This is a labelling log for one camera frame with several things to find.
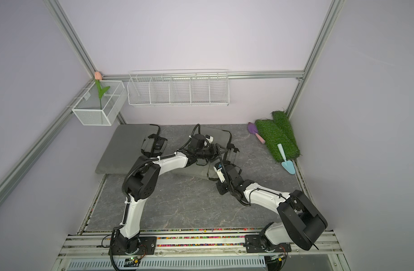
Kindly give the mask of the artificial grass roll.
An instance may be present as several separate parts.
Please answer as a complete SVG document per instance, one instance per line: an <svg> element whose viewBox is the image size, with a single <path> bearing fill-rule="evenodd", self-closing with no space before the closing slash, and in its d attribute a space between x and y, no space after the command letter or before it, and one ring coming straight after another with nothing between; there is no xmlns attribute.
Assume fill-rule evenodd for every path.
<svg viewBox="0 0 414 271"><path fill-rule="evenodd" d="M274 111L272 112L273 122L284 131L284 133L287 135L287 137L296 145L297 141L294 136L294 132L291 126L291 123L289 121L289 118L287 117L287 114L283 111Z"/></svg>
<svg viewBox="0 0 414 271"><path fill-rule="evenodd" d="M278 144L281 143L288 160L296 159L301 155L300 149L295 145L271 119L256 120L255 125L261 137L266 141L267 149L277 162L283 162Z"/></svg>

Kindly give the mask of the artificial pink tulip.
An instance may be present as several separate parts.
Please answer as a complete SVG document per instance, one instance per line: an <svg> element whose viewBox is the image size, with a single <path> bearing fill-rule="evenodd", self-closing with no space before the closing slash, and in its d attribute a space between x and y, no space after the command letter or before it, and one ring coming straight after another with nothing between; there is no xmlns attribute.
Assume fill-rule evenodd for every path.
<svg viewBox="0 0 414 271"><path fill-rule="evenodd" d="M94 73L94 79L95 79L95 86L97 88L97 95L99 98L99 106L100 106L100 109L102 110L103 109L102 98L104 94L110 89L110 86L106 86L104 88L101 86L100 82L102 81L103 77L102 77L102 74L98 71Z"/></svg>

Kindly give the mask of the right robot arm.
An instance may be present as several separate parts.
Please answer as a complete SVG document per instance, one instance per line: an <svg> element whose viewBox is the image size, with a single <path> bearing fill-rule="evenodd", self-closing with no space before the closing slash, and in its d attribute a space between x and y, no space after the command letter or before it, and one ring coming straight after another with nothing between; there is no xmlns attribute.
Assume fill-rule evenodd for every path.
<svg viewBox="0 0 414 271"><path fill-rule="evenodd" d="M324 216L304 192L279 192L244 180L234 164L218 162L214 170L219 194L230 193L243 206L255 204L279 215L280 222L270 222L259 233L256 248L270 252L283 243L293 242L308 251L316 246L315 242L328 227Z"/></svg>

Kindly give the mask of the white mesh wall basket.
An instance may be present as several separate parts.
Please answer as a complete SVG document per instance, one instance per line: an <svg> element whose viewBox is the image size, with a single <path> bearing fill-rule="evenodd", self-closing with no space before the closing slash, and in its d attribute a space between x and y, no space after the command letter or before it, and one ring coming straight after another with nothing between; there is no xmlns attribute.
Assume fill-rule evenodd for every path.
<svg viewBox="0 0 414 271"><path fill-rule="evenodd" d="M127 95L122 81L100 80L89 86L73 106L72 112L84 126L111 126Z"/></svg>

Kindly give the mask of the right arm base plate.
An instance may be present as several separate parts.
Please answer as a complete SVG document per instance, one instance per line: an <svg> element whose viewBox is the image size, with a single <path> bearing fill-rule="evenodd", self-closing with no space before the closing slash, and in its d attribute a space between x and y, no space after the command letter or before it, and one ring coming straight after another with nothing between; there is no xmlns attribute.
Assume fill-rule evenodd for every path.
<svg viewBox="0 0 414 271"><path fill-rule="evenodd" d="M260 234L248 234L245 236L244 247L247 253L261 252L291 252L289 243L274 245L265 236Z"/></svg>

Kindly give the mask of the aluminium frame rail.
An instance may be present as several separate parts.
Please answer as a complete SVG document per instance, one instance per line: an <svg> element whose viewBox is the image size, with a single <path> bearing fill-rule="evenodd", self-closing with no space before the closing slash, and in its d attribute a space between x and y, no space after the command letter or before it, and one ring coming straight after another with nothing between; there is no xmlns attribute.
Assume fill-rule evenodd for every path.
<svg viewBox="0 0 414 271"><path fill-rule="evenodd" d="M206 77L206 76L228 76L230 80L238 79L302 79L305 71L230 71L225 69L191 69L191 70L144 70L129 71L124 74L103 75L105 80L128 81L130 78L140 77Z"/></svg>

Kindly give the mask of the rear artificial grass roll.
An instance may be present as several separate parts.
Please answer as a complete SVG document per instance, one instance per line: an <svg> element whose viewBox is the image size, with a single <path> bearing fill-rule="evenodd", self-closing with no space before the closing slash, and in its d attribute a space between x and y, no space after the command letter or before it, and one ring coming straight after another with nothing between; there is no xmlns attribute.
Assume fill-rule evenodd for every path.
<svg viewBox="0 0 414 271"><path fill-rule="evenodd" d="M289 121L289 118L287 117L287 114L283 111L274 111L272 112L273 122L284 131L284 133L287 135L287 137L296 145L297 141L294 136L294 132L291 126L291 123Z"/></svg>

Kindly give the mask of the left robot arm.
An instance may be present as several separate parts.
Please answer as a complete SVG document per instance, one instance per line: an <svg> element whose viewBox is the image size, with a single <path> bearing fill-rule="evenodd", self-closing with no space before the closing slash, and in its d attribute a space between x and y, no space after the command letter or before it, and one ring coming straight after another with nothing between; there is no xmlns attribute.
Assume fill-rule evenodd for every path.
<svg viewBox="0 0 414 271"><path fill-rule="evenodd" d="M161 175L189 167L200 159L208 162L219 159L226 152L227 149L214 143L210 136L195 134L182 148L170 155L140 156L123 181L122 192L126 196L126 207L120 226L114 230L114 238L124 243L137 240L144 205L154 192Z"/></svg>

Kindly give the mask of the front artificial grass roll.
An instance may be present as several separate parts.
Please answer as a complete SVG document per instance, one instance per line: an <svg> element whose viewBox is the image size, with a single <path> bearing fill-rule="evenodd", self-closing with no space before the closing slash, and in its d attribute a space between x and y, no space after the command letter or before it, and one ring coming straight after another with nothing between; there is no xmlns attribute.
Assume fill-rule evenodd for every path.
<svg viewBox="0 0 414 271"><path fill-rule="evenodd" d="M301 155L300 149L295 145L271 119L256 120L255 125L261 137L266 141L267 149L277 162L283 162L278 144L281 143L288 160L296 159Z"/></svg>

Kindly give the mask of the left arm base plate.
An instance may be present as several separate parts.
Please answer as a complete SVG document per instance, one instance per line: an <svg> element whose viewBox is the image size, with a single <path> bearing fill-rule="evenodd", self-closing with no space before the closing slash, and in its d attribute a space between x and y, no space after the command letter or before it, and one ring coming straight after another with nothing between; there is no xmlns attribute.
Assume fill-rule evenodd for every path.
<svg viewBox="0 0 414 271"><path fill-rule="evenodd" d="M156 249L157 238L135 236L127 239L123 236L118 236L111 244L112 255L153 255Z"/></svg>

